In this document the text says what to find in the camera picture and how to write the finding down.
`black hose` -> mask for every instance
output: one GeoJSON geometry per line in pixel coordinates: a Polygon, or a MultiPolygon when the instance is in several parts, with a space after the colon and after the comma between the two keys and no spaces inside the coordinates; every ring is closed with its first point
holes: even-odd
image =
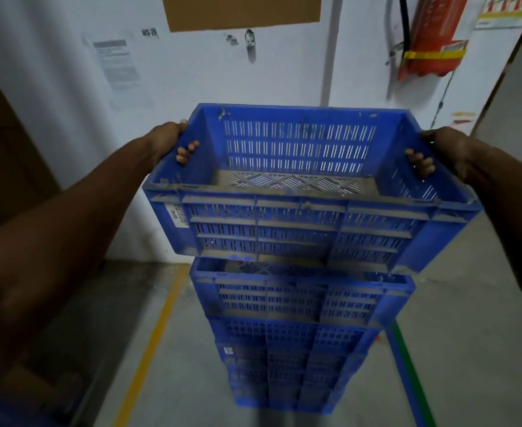
{"type": "Polygon", "coordinates": [[[411,49],[411,32],[409,30],[409,12],[407,11],[407,0],[400,0],[400,12],[402,14],[403,27],[403,59],[405,53],[411,49]]]}

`fire extinguisher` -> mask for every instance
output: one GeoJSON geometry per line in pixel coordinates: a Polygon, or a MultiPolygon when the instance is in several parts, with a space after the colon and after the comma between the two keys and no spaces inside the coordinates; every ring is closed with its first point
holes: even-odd
{"type": "Polygon", "coordinates": [[[486,0],[419,0],[410,33],[407,0],[400,0],[403,59],[398,80],[408,75],[445,76],[454,71],[486,0]]]}

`human arm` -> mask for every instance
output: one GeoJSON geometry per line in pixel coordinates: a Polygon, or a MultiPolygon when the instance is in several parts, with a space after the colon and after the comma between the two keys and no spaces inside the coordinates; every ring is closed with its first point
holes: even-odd
{"type": "MultiPolygon", "coordinates": [[[[453,128],[429,130],[423,137],[436,157],[477,193],[522,290],[522,163],[453,128]]],[[[432,159],[413,150],[407,154],[423,177],[435,170],[432,159]]]]}
{"type": "MultiPolygon", "coordinates": [[[[74,186],[0,227],[0,376],[99,264],[142,181],[186,126],[152,129],[74,186]]],[[[179,163],[197,145],[179,148],[179,163]]]]}

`crate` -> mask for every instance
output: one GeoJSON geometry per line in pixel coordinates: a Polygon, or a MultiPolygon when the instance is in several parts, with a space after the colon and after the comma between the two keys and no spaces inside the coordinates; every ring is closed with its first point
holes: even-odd
{"type": "Polygon", "coordinates": [[[420,272],[480,210],[404,110],[200,104],[143,185],[176,253],[371,272],[420,272]]]}
{"type": "Polygon", "coordinates": [[[357,372],[345,375],[313,371],[228,369],[229,385],[239,406],[328,415],[357,372]]]}
{"type": "Polygon", "coordinates": [[[331,372],[352,374],[364,362],[365,353],[345,355],[330,351],[215,342],[223,364],[231,369],[331,372]]]}
{"type": "Polygon", "coordinates": [[[328,351],[335,355],[366,354],[381,328],[208,318],[216,342],[267,348],[328,351]]]}
{"type": "Polygon", "coordinates": [[[406,275],[196,258],[206,316],[367,327],[391,325],[415,290],[406,275]]]}

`cardboard sheet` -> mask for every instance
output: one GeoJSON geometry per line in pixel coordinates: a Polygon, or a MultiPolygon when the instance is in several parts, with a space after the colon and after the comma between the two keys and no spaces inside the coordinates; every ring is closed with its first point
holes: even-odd
{"type": "Polygon", "coordinates": [[[171,32],[320,21],[321,0],[163,0],[171,32]]]}

